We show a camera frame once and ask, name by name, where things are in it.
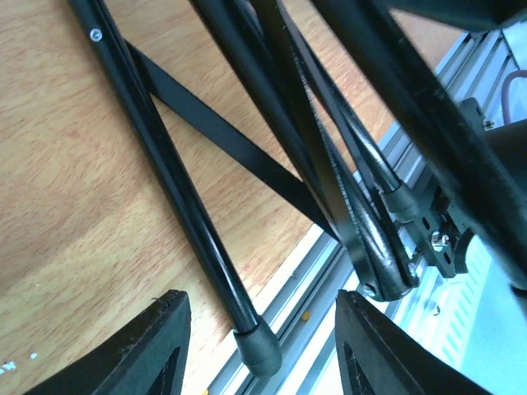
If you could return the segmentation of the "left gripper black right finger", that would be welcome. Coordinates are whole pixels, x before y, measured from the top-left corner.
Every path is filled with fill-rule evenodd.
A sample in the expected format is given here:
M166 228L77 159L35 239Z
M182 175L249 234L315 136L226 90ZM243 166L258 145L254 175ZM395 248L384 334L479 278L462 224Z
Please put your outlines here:
M336 299L335 341L345 394L487 394L436 358L357 291Z

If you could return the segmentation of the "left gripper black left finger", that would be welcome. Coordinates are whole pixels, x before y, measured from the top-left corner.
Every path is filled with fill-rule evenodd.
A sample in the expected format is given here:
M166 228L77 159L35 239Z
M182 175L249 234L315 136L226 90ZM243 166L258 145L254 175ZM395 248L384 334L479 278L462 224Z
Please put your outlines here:
M81 359L29 394L180 394L191 310L184 291L168 290Z

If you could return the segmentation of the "black music stand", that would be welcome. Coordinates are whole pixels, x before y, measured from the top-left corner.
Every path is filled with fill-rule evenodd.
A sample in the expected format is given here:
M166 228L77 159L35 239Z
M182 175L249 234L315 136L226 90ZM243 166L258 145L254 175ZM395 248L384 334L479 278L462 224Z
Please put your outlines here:
M282 363L277 337L258 316L159 115L161 100L327 230L349 253L378 301L417 284L396 233L425 212L386 163L351 105L279 1L196 1L219 49L285 150L288 171L144 53L126 41L102 1L73 1L152 169L234 324L242 360L267 378ZM505 258L526 288L526 187L461 113L408 40L390 8L473 31L526 16L523 1L318 1L315 8L427 160L441 204Z

